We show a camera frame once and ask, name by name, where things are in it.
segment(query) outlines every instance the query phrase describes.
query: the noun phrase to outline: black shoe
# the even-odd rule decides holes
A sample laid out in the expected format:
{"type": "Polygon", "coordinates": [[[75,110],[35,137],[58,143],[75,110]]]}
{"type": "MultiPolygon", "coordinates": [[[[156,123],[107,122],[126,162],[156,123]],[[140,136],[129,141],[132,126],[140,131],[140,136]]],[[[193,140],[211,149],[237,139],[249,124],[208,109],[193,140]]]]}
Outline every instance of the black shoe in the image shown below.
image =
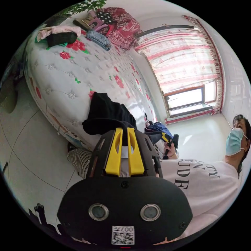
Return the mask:
{"type": "Polygon", "coordinates": [[[68,152],[69,152],[69,151],[77,149],[77,148],[73,144],[71,144],[70,142],[68,142],[67,149],[68,149],[68,152]]]}

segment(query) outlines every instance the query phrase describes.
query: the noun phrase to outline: hand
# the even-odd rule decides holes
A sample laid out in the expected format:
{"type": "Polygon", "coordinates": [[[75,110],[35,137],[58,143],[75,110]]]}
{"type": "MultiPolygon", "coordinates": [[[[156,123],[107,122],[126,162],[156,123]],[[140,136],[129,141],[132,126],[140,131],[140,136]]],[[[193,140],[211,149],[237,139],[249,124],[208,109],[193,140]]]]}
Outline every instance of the hand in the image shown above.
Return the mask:
{"type": "Polygon", "coordinates": [[[167,142],[164,143],[164,145],[165,145],[165,147],[164,147],[164,153],[166,152],[166,149],[169,150],[169,152],[168,152],[168,154],[167,154],[167,157],[170,158],[170,157],[172,157],[172,156],[175,155],[176,149],[175,149],[173,143],[171,144],[171,147],[169,147],[167,144],[168,144],[167,142]]]}

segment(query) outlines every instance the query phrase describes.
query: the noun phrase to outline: camera lens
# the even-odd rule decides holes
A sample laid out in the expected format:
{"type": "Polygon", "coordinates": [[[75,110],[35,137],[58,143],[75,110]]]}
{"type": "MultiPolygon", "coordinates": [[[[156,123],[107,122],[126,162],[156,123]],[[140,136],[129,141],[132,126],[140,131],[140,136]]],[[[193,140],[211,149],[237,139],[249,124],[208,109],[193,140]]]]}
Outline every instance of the camera lens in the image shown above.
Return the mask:
{"type": "Polygon", "coordinates": [[[93,204],[88,212],[92,219],[98,221],[105,220],[109,215],[108,208],[102,204],[93,204]]]}
{"type": "Polygon", "coordinates": [[[140,216],[145,221],[154,221],[160,216],[160,208],[156,204],[147,204],[142,207],[140,216]]]}

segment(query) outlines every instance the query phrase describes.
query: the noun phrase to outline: face mask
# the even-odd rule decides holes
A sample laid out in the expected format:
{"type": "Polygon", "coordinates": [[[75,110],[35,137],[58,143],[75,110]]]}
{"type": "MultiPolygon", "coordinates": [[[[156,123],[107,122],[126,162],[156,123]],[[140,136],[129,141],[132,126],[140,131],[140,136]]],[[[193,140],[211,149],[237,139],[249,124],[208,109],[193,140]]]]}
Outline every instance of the face mask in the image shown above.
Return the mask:
{"type": "Polygon", "coordinates": [[[241,128],[233,128],[231,130],[226,141],[226,155],[227,156],[237,154],[241,150],[244,150],[244,148],[241,148],[241,140],[243,136],[245,135],[241,128]]]}

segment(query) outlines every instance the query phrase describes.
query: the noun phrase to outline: curtain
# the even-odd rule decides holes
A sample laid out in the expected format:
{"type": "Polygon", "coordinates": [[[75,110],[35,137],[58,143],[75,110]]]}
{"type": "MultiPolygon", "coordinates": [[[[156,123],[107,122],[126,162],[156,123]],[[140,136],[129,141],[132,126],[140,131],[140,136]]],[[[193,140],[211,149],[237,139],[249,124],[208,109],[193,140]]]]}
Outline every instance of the curtain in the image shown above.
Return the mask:
{"type": "Polygon", "coordinates": [[[143,36],[135,50],[147,57],[164,93],[216,81],[214,113],[221,112],[223,73],[209,34],[195,18],[182,16],[195,29],[170,29],[143,36]]]}

